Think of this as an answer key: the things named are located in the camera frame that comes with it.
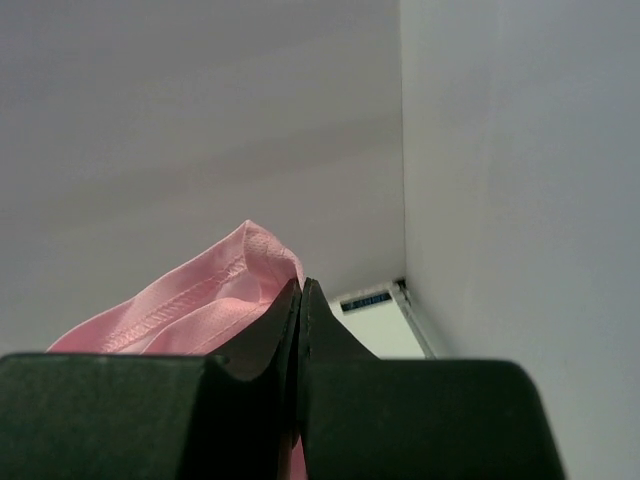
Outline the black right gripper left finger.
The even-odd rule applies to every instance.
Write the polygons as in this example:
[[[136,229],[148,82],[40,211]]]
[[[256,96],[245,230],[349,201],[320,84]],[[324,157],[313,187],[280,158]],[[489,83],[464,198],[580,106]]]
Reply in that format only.
[[[267,311],[198,356],[15,354],[1,361],[5,479],[284,479],[297,314]]]

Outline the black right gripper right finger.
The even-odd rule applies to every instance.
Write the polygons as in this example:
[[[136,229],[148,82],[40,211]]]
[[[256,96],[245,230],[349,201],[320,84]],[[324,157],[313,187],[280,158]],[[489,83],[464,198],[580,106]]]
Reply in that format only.
[[[311,479],[561,479],[538,390],[505,360],[383,360],[313,279],[299,311],[298,421]]]

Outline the pink t shirt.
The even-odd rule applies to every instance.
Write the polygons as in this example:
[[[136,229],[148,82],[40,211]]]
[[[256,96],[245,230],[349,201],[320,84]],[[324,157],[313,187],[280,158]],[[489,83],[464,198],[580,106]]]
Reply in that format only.
[[[49,350],[207,354],[265,313],[290,279],[302,277],[295,254],[247,220],[131,299],[74,327]]]

